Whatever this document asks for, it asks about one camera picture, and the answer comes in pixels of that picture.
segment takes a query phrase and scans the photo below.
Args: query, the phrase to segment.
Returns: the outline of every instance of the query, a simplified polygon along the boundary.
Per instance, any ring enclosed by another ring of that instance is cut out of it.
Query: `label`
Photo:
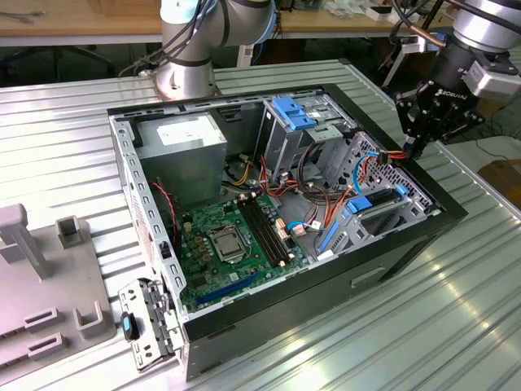
[[[157,128],[163,145],[203,140],[215,132],[212,122],[206,116],[192,117],[189,121],[162,125]]]
[[[456,94],[455,92],[443,90],[441,88],[438,89],[438,91],[434,94],[434,96],[440,96],[440,95],[449,96],[450,98],[463,99],[463,100],[466,100],[466,98],[467,98],[467,95]]]

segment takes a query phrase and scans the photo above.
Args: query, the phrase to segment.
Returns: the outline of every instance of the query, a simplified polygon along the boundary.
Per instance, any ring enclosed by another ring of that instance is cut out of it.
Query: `wooden table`
[[[0,46],[57,46],[161,41],[159,13],[156,16],[107,16],[98,0],[2,0],[0,11],[43,10],[34,24],[0,18]],[[437,18],[432,27],[447,27],[451,21]],[[283,39],[333,37],[385,37],[392,24],[376,22],[365,15],[340,19],[328,11],[282,13]]]

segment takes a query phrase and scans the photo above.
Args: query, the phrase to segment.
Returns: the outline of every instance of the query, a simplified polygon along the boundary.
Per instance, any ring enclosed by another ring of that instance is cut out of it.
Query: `green circuit board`
[[[302,249],[293,240],[288,240],[281,241],[282,246],[294,257],[284,266],[272,267],[236,202],[214,204],[182,215],[180,262],[187,285],[181,298],[189,312],[236,296],[245,289],[258,287],[307,265]],[[274,221],[279,216],[269,197],[259,196],[256,202],[262,208],[271,228],[277,232]],[[238,237],[243,241],[243,255],[236,258],[236,263],[222,261],[219,257],[223,250],[230,251],[232,255],[234,251],[239,255],[242,251],[238,245],[235,246],[228,240],[230,236],[225,238],[226,242],[223,237],[216,237],[222,230],[238,232]],[[204,295],[241,282],[244,283],[243,288],[234,289],[225,296],[211,301],[200,302]]]

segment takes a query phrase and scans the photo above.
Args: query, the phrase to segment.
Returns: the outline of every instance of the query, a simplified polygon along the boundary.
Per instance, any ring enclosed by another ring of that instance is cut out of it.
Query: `yellow wire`
[[[244,169],[243,177],[240,178],[237,182],[234,183],[235,186],[240,186],[240,185],[242,185],[243,183],[246,182],[247,172],[250,169],[250,164],[251,164],[251,162],[249,162],[249,161],[246,163],[246,169]]]

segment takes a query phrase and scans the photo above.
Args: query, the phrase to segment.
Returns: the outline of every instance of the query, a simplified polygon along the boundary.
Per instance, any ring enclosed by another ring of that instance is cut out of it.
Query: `ram slot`
[[[282,246],[280,239],[268,223],[258,203],[254,200],[245,201],[238,202],[237,206],[257,243],[268,258],[269,264],[272,267],[277,267],[280,266],[281,261],[289,262],[286,249]]]

